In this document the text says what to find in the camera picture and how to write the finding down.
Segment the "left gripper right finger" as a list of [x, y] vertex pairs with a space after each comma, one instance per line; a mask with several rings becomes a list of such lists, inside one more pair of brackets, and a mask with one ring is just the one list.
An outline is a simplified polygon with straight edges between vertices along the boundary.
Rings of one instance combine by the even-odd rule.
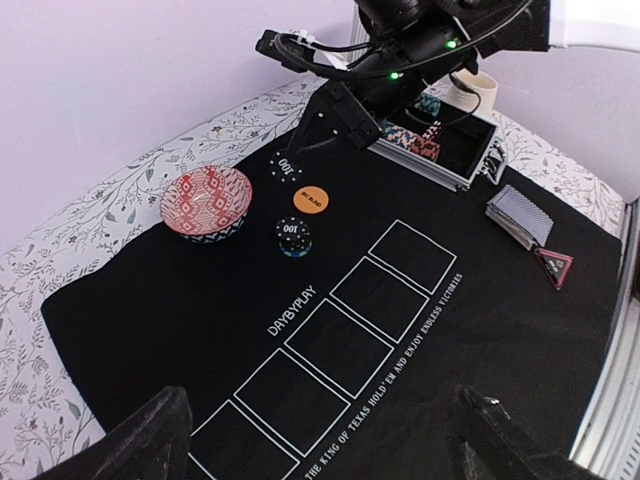
[[532, 439], [500, 403], [471, 386], [454, 390], [456, 479], [573, 479], [575, 464]]

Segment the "black poker chip stack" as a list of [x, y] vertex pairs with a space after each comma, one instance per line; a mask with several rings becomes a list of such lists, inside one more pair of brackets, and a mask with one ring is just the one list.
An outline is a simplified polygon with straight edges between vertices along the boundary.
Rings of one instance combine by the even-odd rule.
[[309, 226], [299, 217], [281, 218], [275, 225], [275, 234], [281, 252], [291, 258], [301, 258], [312, 248]]

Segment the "black 100 poker chip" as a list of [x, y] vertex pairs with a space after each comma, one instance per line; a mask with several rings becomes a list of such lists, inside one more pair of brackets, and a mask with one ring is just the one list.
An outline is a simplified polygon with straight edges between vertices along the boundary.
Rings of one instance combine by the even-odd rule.
[[268, 165], [271, 177], [279, 184], [293, 184], [303, 177], [302, 165], [291, 162], [280, 151], [271, 156]]

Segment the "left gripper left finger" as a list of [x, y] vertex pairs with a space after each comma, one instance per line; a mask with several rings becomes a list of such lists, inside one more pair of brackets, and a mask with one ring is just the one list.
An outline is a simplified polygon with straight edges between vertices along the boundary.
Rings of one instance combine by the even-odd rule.
[[104, 438], [39, 479], [183, 479], [193, 424], [187, 392], [168, 386]]

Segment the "orange big blind button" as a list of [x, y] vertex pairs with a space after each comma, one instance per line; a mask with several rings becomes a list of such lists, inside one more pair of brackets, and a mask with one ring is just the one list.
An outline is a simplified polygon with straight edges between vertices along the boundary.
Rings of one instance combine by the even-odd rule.
[[328, 208], [329, 196], [318, 186], [304, 186], [294, 194], [293, 204], [301, 213], [316, 215]]

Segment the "blue playing card deck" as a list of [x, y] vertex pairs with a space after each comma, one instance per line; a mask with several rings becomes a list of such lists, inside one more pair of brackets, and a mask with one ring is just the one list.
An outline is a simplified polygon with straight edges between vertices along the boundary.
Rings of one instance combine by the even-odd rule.
[[485, 214], [527, 251], [545, 247], [554, 226], [546, 212], [511, 185], [487, 202]]

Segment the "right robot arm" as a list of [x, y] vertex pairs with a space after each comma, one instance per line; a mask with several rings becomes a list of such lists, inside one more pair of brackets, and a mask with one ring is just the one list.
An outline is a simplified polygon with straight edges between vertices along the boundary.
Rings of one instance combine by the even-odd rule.
[[349, 70], [318, 66], [334, 111], [358, 149], [380, 121], [430, 84], [499, 52], [594, 47], [639, 50], [636, 1], [361, 1], [372, 51]]

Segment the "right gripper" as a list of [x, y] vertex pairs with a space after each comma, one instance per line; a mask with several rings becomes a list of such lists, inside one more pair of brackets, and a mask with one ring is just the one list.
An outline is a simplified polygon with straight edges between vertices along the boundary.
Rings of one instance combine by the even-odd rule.
[[379, 122], [343, 82], [328, 81], [312, 96], [285, 149], [287, 158], [322, 151], [339, 139], [364, 150], [381, 136]]

